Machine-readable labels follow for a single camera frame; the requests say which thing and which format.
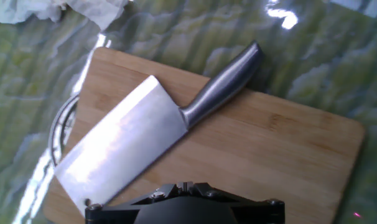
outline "metal blade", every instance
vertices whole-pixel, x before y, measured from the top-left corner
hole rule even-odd
[[[150,76],[67,154],[55,175],[85,215],[88,199],[111,200],[186,132],[179,107]]]

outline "screw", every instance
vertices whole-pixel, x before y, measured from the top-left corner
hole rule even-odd
[[[282,201],[278,200],[278,199],[275,199],[275,198],[270,198],[269,200],[266,200],[270,205],[278,205],[280,204]]]
[[[165,197],[165,193],[163,192],[154,192],[150,198],[153,198],[153,199],[160,199],[160,198],[164,198]]]
[[[103,208],[103,206],[101,204],[99,204],[99,203],[95,203],[93,205],[89,205],[88,206],[88,209],[92,210],[92,211],[100,210],[101,208]]]
[[[219,197],[221,194],[219,191],[217,190],[209,190],[205,193],[205,195],[209,198],[215,198],[215,197]]]

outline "white cloth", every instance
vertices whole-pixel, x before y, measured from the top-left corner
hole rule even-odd
[[[104,30],[122,14],[127,3],[128,0],[0,0],[0,22],[16,24],[33,14],[55,22],[68,4]]]

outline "knife blade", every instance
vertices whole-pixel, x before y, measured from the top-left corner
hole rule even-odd
[[[129,185],[191,127],[247,84],[263,53],[252,42],[186,107],[177,106],[149,76],[112,109],[55,168],[55,176],[85,215]]]

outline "bamboo cutting board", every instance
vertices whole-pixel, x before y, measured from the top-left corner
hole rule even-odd
[[[149,75],[187,105],[208,78],[110,49],[97,49],[65,154]],[[356,121],[244,90],[204,119],[113,204],[178,181],[208,182],[249,198],[286,203],[286,223],[331,223],[364,135]],[[59,224],[84,223],[56,179],[44,205]]]

